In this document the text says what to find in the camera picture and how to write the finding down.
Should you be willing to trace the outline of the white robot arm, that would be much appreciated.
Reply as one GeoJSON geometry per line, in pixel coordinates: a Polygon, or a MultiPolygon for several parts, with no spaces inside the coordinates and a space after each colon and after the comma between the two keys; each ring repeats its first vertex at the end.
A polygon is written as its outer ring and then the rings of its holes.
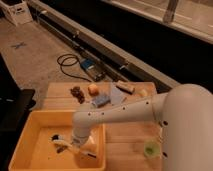
{"type": "Polygon", "coordinates": [[[162,171],[213,171],[213,93],[196,84],[107,108],[79,109],[72,142],[84,145],[97,124],[150,120],[162,125],[162,171]]]}

